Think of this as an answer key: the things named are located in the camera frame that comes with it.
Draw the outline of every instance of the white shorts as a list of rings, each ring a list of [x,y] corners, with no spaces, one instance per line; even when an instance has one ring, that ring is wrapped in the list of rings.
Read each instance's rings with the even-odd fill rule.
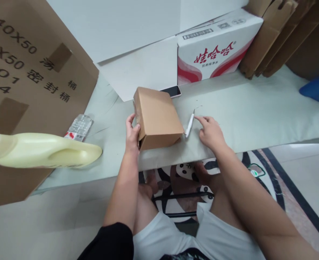
[[[159,212],[133,237],[134,259],[159,260],[164,254],[177,255],[191,247],[211,260],[265,259],[250,234],[220,220],[210,212],[210,207],[210,203],[197,205],[196,237],[180,232],[168,216]]]

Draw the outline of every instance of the yellow plastic jug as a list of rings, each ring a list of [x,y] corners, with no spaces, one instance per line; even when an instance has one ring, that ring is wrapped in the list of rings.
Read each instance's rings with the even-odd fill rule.
[[[97,160],[99,146],[51,134],[0,134],[0,165],[14,168],[79,168]]]

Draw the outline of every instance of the leg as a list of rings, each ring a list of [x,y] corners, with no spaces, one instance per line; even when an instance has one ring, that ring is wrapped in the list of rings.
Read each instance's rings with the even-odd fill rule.
[[[139,184],[134,224],[134,259],[158,260],[164,254],[178,254],[192,247],[194,238],[181,233],[174,222],[158,212],[151,201],[152,188]]]
[[[152,189],[147,184],[138,185],[137,213],[133,235],[142,231],[157,215],[158,210],[151,201]]]
[[[208,174],[202,162],[196,162],[195,169],[199,182],[208,186],[214,193],[214,200],[211,205],[210,212],[227,224],[242,231],[246,231],[245,226],[241,223],[240,219],[236,215],[228,198],[222,175]]]
[[[214,193],[213,203],[199,203],[197,243],[210,259],[265,260],[253,237],[238,218],[229,199],[221,174],[209,175],[202,163],[196,163],[196,174]]]

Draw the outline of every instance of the gray tabletop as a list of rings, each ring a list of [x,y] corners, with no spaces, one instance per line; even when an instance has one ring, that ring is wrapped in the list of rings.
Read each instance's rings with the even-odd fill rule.
[[[298,92],[306,83],[285,66],[270,78],[251,81],[236,71],[184,85],[182,96],[173,102],[184,128],[193,110],[201,106],[196,115],[214,117],[227,144],[235,152],[244,152],[319,139],[319,102]],[[132,101],[123,102],[100,75],[85,112],[94,120],[85,142],[101,146],[102,156],[84,168],[56,169],[36,192],[116,176],[125,147],[125,120],[133,111]],[[194,120],[188,139],[142,152],[139,170],[213,157],[199,141],[200,128]]]

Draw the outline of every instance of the wahaha box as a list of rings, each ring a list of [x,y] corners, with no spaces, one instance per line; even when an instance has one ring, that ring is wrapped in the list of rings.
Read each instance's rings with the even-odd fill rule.
[[[178,35],[178,85],[236,70],[263,19],[238,9]]]

